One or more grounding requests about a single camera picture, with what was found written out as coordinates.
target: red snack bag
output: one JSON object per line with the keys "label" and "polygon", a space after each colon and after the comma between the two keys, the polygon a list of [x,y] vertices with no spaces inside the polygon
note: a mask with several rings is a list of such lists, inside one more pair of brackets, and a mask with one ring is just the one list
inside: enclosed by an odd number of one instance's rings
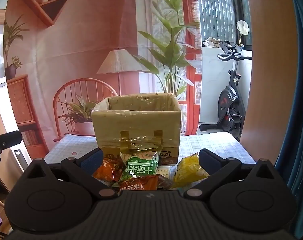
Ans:
{"label": "red snack bag", "polygon": [[119,182],[120,190],[157,190],[158,177],[157,175],[131,178]]}
{"label": "red snack bag", "polygon": [[119,181],[122,173],[123,163],[104,158],[102,165],[95,171],[93,177],[104,181]]}

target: teal curtain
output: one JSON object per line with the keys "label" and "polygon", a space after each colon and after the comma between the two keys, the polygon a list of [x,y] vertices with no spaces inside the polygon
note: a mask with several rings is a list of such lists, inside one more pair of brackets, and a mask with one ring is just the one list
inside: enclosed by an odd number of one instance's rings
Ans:
{"label": "teal curtain", "polygon": [[303,0],[293,2],[298,31],[298,73],[290,121],[275,167],[296,197],[298,210],[290,231],[300,239],[303,236]]}

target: wooden chair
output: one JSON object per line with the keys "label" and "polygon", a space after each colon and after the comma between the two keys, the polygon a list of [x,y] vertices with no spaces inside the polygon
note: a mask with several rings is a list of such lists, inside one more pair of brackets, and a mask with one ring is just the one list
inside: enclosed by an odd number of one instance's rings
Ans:
{"label": "wooden chair", "polygon": [[66,103],[77,103],[76,95],[90,101],[102,101],[106,97],[117,96],[116,91],[107,83],[94,78],[78,78],[64,84],[53,98],[53,112],[57,128],[58,138],[54,141],[60,141],[62,135],[78,134],[74,123],[67,125],[67,120],[61,117],[69,113]]}

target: exercise bike seat post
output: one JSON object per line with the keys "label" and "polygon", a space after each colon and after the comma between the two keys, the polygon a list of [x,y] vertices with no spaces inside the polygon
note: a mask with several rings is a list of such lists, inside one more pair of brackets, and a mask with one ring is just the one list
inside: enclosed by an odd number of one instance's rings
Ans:
{"label": "exercise bike seat post", "polygon": [[219,44],[224,53],[218,54],[217,58],[225,62],[234,60],[233,69],[228,71],[230,74],[229,84],[223,89],[218,99],[218,122],[201,124],[199,129],[200,131],[222,129],[231,133],[239,141],[246,111],[241,93],[238,90],[241,75],[236,73],[239,61],[251,59],[251,57],[243,56],[242,49],[235,42],[220,41]]}

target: white lamp on stand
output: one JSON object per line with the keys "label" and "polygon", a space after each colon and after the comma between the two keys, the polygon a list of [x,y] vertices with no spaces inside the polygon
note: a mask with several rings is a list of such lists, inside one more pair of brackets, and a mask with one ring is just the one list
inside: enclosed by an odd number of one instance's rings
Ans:
{"label": "white lamp on stand", "polygon": [[117,73],[118,74],[118,90],[121,95],[120,75],[121,72],[139,71],[148,72],[148,69],[139,64],[125,49],[111,50],[97,74]]}

